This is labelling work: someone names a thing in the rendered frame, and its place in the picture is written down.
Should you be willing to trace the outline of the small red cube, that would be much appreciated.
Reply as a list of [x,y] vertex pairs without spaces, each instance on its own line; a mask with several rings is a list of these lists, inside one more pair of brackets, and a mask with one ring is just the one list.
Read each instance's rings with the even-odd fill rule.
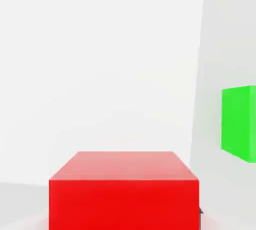
[[79,151],[49,179],[49,230],[201,230],[200,182],[171,151]]

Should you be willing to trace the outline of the small green cube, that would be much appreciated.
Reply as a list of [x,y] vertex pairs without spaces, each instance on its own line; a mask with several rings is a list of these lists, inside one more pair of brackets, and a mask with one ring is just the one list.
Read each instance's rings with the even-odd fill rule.
[[222,90],[221,149],[256,163],[256,85]]

